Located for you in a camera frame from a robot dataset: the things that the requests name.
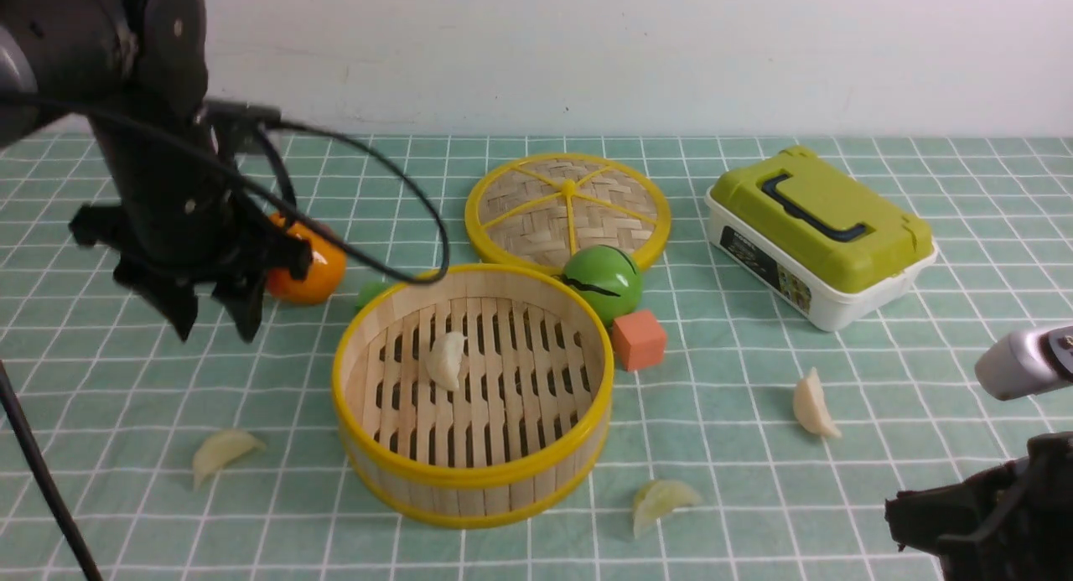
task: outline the black cable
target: black cable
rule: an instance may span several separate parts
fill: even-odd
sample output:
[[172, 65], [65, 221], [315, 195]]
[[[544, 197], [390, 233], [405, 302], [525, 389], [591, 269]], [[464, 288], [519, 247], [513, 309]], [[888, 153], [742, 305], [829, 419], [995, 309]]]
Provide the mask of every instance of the black cable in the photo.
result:
[[15, 433], [18, 446], [23, 448], [23, 456], [26, 457], [26, 464], [30, 467], [30, 473], [33, 474], [33, 480], [41, 488], [41, 494], [45, 497], [45, 503], [48, 505], [48, 509], [52, 510], [53, 518], [56, 519], [56, 523], [59, 525], [64, 538], [67, 538], [71, 551], [74, 552], [74, 557], [77, 560], [78, 566], [82, 567], [86, 579], [89, 581], [101, 581], [101, 571], [97, 569], [93, 555], [89, 553], [89, 547], [86, 546], [86, 540], [82, 537], [82, 533], [78, 532], [78, 525], [75, 524], [74, 518], [71, 517], [71, 512], [67, 508], [59, 489], [56, 488], [52, 475], [48, 474], [48, 464], [45, 463], [45, 459], [41, 454], [38, 440], [33, 438], [30, 421], [26, 419], [23, 406], [19, 405], [18, 398], [15, 396], [15, 389], [11, 386], [11, 378], [8, 377], [8, 372], [4, 371], [2, 361], [0, 361], [0, 404], [3, 404], [3, 410], [8, 413], [8, 421], [11, 422], [11, 430]]
[[[279, 194], [286, 203], [297, 208], [298, 195], [294, 192], [294, 183], [291, 180], [291, 173], [286, 170], [286, 164], [283, 163], [283, 158], [280, 157], [279, 149], [276, 149], [276, 146], [271, 143], [271, 139], [268, 139], [268, 135], [261, 127], [251, 127], [251, 129], [253, 142], [264, 152], [265, 158], [268, 159], [268, 165], [271, 166], [273, 174], [276, 175], [276, 185], [279, 187]], [[283, 230], [286, 231], [294, 226], [297, 219], [284, 215], [283, 221]]]
[[337, 139], [339, 141], [347, 143], [348, 145], [357, 147], [358, 149], [367, 152], [369, 156], [376, 158], [382, 164], [386, 165], [388, 170], [392, 171], [393, 174], [398, 176], [398, 178], [402, 180], [402, 183], [406, 184], [408, 188], [410, 188], [410, 191], [412, 193], [417, 195], [417, 198], [421, 200], [421, 203], [425, 206], [425, 209], [432, 215], [432, 219], [433, 221], [436, 221], [437, 232], [439, 233], [440, 243], [443, 245], [443, 255], [441, 256], [440, 264], [437, 267], [436, 272], [431, 274], [422, 273], [420, 275], [410, 275], [397, 271], [395, 268], [392, 268], [386, 264], [380, 263], [380, 261], [367, 256], [359, 249], [353, 248], [352, 245], [348, 244], [347, 242], [343, 242], [342, 239], [334, 235], [325, 227], [322, 227], [319, 222], [309, 218], [300, 210], [298, 210], [297, 206], [291, 205], [291, 203], [288, 203], [279, 195], [273, 193], [270, 189], [262, 187], [256, 181], [250, 179], [249, 177], [242, 175], [237, 170], [216, 159], [210, 154], [202, 151], [201, 149], [193, 147], [192, 145], [182, 141], [181, 139], [173, 134], [170, 134], [166, 131], [158, 129], [157, 127], [147, 125], [145, 122], [141, 122], [133, 118], [129, 118], [122, 114], [117, 114], [115, 112], [112, 112], [111, 110], [103, 108], [99, 105], [70, 103], [68, 101], [60, 101], [57, 99], [52, 99], [49, 97], [41, 97], [38, 95], [30, 95], [17, 91], [0, 90], [0, 105], [54, 108], [65, 112], [68, 114], [77, 114], [80, 116], [85, 116], [87, 118], [95, 119], [98, 121], [113, 124], [116, 126], [124, 127], [130, 130], [138, 131], [139, 133], [142, 133], [143, 136], [157, 141], [158, 143], [167, 145], [168, 147], [172, 147], [173, 149], [180, 151], [189, 156], [190, 158], [199, 161], [203, 165], [220, 173], [221, 175], [223, 175], [224, 178], [227, 179], [230, 186], [233, 189], [250, 191], [252, 193], [255, 193], [261, 199], [267, 201], [278, 210], [280, 210], [280, 213], [283, 215], [284, 218], [293, 217], [297, 219], [297, 221], [306, 226], [306, 228], [309, 229], [311, 233], [314, 233], [328, 244], [332, 244], [333, 246], [339, 248], [349, 257], [359, 260], [366, 265], [376, 268], [377, 271], [383, 273], [384, 275], [391, 277], [396, 281], [427, 286], [438, 282], [447, 274], [447, 267], [451, 264], [451, 243], [447, 237], [447, 228], [444, 224], [443, 219], [440, 218], [439, 213], [436, 212], [436, 207], [428, 200], [428, 197], [425, 194], [424, 191], [421, 190], [420, 187], [417, 187], [416, 184], [414, 184], [412, 178], [407, 176], [406, 173], [398, 168], [398, 165], [393, 163], [391, 160], [387, 160], [387, 158], [384, 157], [383, 154], [377, 151], [372, 147], [359, 143], [358, 141], [350, 139], [344, 134], [334, 133], [314, 127], [306, 127], [298, 122], [291, 122], [285, 120], [281, 120], [273, 125], [274, 127], [282, 130], [295, 130], [295, 131], [306, 132], [308, 134], [325, 136], [328, 139]]

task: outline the plastic storage box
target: plastic storage box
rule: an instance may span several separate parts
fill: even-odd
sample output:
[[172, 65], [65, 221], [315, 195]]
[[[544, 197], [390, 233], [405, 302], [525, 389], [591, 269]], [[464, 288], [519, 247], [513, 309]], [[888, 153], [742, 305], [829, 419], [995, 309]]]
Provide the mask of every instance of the plastic storage box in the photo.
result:
[[927, 222], [806, 147], [724, 173], [705, 200], [708, 239], [827, 332], [900, 297], [936, 259]]

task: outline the orange fruit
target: orange fruit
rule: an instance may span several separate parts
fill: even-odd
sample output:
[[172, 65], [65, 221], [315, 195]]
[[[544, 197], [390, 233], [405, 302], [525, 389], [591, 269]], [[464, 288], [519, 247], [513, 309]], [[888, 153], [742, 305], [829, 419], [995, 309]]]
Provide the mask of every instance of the orange fruit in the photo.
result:
[[[279, 213], [268, 218], [283, 227], [283, 217]], [[293, 279], [291, 272], [285, 268], [273, 268], [268, 272], [268, 293], [276, 300], [292, 304], [315, 305], [327, 301], [346, 275], [347, 256], [302, 223], [295, 222], [288, 234], [309, 242], [313, 250], [313, 263], [302, 281]]]

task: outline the green ball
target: green ball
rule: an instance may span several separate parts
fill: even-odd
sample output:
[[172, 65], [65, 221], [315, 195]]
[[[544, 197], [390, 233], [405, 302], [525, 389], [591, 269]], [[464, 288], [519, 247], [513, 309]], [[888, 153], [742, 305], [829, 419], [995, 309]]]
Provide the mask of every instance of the green ball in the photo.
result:
[[589, 303], [604, 325], [641, 304], [644, 280], [633, 257], [612, 246], [592, 246], [570, 257], [559, 279]]

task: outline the orange foam cube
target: orange foam cube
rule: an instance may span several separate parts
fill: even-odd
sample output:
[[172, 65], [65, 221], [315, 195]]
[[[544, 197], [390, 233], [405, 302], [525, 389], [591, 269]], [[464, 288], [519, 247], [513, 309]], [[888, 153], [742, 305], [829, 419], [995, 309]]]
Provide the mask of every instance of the orange foam cube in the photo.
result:
[[636, 372], [663, 362], [667, 333], [651, 310], [636, 310], [615, 319], [611, 344], [627, 372]]

